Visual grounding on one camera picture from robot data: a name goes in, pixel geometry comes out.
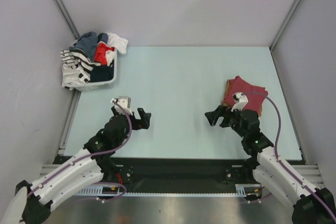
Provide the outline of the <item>red garment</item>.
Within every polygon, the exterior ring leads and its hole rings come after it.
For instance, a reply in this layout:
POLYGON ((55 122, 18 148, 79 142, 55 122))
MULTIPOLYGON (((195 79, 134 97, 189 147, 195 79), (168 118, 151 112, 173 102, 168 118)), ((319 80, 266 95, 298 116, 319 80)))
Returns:
POLYGON ((116 56, 116 49, 109 47, 104 43, 99 43, 96 48, 94 61, 100 63, 103 66, 111 66, 116 56))

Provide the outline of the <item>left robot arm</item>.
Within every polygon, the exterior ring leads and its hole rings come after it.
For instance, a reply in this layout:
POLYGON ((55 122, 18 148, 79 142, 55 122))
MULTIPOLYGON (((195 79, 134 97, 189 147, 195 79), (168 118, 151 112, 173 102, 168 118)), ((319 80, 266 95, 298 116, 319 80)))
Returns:
POLYGON ((2 223, 43 223, 80 190, 115 178, 111 155, 126 145, 133 131, 147 130, 152 114, 139 108, 140 117, 136 118, 129 97, 118 97, 111 103, 113 116, 77 154, 36 181, 23 180, 16 185, 2 223))

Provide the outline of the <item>blue grey garment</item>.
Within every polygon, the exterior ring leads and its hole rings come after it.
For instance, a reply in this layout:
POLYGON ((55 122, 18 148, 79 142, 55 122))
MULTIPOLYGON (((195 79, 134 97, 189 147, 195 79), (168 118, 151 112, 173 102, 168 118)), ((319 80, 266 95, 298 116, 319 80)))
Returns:
POLYGON ((70 51, 81 52, 91 61, 94 61, 95 53, 99 42, 107 43, 107 33, 100 33, 90 31, 80 36, 72 46, 69 47, 70 51))

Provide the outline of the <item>striped garment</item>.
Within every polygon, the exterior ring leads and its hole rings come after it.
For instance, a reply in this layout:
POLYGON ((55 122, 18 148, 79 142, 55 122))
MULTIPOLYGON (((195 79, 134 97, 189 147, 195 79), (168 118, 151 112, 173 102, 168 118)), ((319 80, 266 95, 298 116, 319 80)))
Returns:
POLYGON ((62 87, 72 90, 75 87, 83 87, 91 80, 91 72, 101 63, 91 61, 79 52, 61 50, 62 60, 62 87))

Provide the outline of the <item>aluminium rail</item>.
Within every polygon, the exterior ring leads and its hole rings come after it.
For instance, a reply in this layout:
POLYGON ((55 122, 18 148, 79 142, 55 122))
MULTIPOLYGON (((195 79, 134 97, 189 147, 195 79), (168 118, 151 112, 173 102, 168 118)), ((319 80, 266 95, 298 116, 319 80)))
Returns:
POLYGON ((317 165, 293 165, 293 168, 309 182, 317 187, 323 187, 324 182, 317 165))

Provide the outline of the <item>white laundry basket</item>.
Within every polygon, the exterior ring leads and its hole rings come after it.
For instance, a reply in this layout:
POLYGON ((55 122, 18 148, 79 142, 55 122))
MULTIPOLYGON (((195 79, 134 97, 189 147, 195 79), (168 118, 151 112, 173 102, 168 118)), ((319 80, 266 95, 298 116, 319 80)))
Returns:
POLYGON ((83 87, 75 87, 73 89, 76 89, 78 91, 91 91, 110 87, 117 77, 117 62, 118 62, 118 56, 115 56, 115 59, 111 64, 111 66, 112 65, 114 66, 114 77, 112 80, 105 82, 89 82, 85 84, 83 87))

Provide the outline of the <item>white garment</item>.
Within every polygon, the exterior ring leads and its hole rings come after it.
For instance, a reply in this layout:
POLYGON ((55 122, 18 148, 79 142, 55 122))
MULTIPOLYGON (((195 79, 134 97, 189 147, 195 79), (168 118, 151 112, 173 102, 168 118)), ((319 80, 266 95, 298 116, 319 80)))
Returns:
POLYGON ((107 45, 109 47, 114 47, 120 54, 125 55, 127 53, 129 41, 114 33, 107 33, 107 35, 107 45))

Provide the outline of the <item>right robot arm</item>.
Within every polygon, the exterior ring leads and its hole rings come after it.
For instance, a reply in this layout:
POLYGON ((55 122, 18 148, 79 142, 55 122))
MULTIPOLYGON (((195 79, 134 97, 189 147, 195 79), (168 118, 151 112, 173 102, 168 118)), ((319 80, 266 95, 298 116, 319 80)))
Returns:
POLYGON ((246 109, 248 93, 233 95, 234 105, 219 105, 206 112, 211 126, 222 118, 220 127, 229 127, 242 138, 250 156, 242 169, 243 179, 259 182, 291 213, 293 223, 335 223, 335 202, 331 191, 318 188, 295 170, 278 152, 278 140, 271 142, 260 130, 259 115, 246 109))

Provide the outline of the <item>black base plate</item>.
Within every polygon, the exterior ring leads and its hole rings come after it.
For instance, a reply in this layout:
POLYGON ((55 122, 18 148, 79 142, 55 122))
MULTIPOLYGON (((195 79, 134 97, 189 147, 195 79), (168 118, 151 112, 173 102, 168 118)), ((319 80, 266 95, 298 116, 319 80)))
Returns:
POLYGON ((124 185, 143 181, 259 184, 242 159, 111 157, 109 163, 114 165, 114 172, 121 176, 124 185))

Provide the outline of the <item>black garment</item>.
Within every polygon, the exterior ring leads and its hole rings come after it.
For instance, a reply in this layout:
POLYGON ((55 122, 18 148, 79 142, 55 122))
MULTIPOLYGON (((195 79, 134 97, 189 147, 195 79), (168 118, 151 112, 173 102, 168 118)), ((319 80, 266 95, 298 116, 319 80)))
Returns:
POLYGON ((97 66, 94 67, 90 74, 90 82, 110 81, 114 77, 114 66, 97 66))

